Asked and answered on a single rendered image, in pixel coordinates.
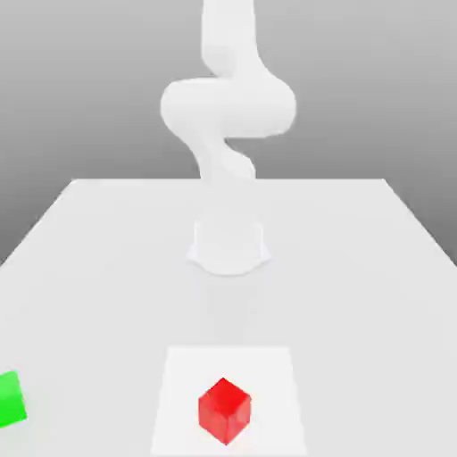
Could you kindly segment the small green cube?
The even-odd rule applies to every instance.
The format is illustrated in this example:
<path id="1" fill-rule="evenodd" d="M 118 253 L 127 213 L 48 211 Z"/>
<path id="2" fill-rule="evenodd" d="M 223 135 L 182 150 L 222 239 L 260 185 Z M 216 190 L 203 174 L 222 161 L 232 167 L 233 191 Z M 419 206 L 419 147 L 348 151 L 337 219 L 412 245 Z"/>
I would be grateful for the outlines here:
<path id="1" fill-rule="evenodd" d="M 0 428 L 27 418 L 18 373 L 12 370 L 0 374 Z"/>

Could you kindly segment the small red cube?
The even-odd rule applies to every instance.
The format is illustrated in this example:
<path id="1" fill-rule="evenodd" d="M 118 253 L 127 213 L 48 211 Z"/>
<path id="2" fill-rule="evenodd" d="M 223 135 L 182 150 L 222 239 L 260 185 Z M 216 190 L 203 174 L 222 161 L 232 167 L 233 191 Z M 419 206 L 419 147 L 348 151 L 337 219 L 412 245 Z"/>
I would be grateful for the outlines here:
<path id="1" fill-rule="evenodd" d="M 252 397 L 226 378 L 198 398 L 198 424 L 229 445 L 250 423 Z"/>

